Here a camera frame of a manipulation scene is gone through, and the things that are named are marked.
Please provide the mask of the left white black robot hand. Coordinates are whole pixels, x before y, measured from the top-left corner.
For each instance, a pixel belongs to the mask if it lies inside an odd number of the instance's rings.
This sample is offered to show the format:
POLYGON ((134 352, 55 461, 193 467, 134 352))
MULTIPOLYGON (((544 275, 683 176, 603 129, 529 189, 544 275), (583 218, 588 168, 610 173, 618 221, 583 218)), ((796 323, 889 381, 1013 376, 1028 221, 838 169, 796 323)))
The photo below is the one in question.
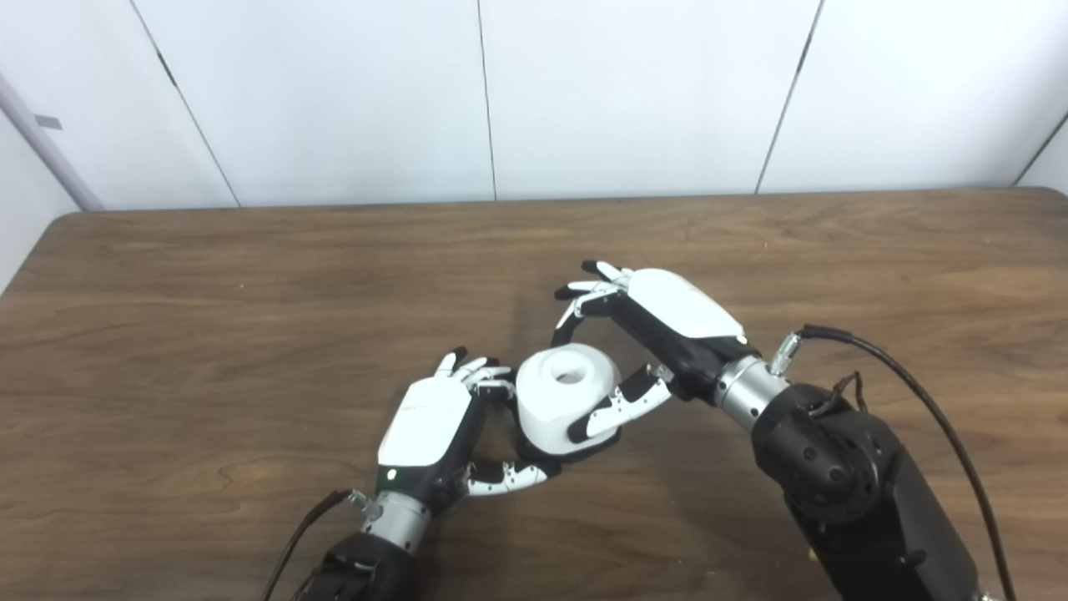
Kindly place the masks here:
POLYGON ((514 406, 517 392, 511 366, 466 353, 455 347, 407 388, 377 452, 377 493, 413 499, 434 517, 468 496, 514 493, 563 472, 553 460, 476 459, 489 411, 514 406))

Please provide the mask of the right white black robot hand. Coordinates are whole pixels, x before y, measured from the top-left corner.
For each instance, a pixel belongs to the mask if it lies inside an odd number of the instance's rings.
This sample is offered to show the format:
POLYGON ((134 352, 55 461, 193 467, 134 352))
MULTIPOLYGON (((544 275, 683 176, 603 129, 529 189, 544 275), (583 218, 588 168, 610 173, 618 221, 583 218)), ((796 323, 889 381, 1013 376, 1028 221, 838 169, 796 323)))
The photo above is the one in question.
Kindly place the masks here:
POLYGON ((710 402, 731 366, 759 357, 733 319, 709 295, 684 276, 661 269, 618 269, 584 260, 595 280, 568 282, 554 292, 568 307, 557 320, 551 346, 572 342, 588 318, 609 318, 659 361, 610 388, 602 399, 568 426, 571 442, 613 434, 671 398, 710 402))

